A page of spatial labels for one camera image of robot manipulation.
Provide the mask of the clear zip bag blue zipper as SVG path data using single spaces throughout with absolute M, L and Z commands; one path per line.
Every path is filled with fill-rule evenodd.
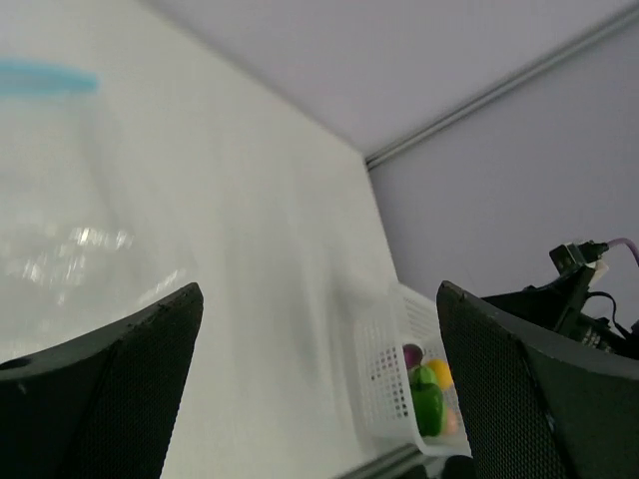
M 1 62 L 1 358 L 136 312 L 195 260 L 167 197 L 121 152 L 97 77 Z

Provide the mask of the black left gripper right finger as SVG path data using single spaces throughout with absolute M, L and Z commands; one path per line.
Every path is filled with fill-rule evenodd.
M 477 477 L 637 477 L 637 360 L 531 324 L 449 281 L 436 306 Z

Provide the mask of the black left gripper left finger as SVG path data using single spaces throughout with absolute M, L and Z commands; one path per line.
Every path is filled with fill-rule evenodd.
M 4 478 L 158 478 L 204 311 L 191 282 L 1 365 Z

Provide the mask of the purple toy onion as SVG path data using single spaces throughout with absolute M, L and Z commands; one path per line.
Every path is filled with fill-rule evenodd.
M 407 343 L 402 346 L 404 363 L 407 371 L 419 367 L 423 360 L 423 349 L 414 343 Z

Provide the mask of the yellow toy lemon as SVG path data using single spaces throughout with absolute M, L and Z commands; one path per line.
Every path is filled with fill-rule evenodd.
M 431 359 L 426 366 L 434 373 L 436 382 L 442 391 L 453 386 L 453 378 L 448 363 L 442 359 Z

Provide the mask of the green toy bell pepper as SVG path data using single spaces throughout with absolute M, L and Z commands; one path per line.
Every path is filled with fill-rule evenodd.
M 420 365 L 408 372 L 408 379 L 419 434 L 439 436 L 443 430 L 445 404 L 434 372 Z

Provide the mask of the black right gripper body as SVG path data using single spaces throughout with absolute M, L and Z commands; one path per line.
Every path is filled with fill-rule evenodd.
M 614 318 L 594 318 L 582 312 L 594 296 L 609 297 L 602 291 L 590 291 L 595 268 L 581 265 L 543 286 L 528 286 L 521 291 L 486 296 L 489 304 L 539 327 L 577 341 L 585 346 L 615 353 L 636 355 L 638 336 L 617 328 Z

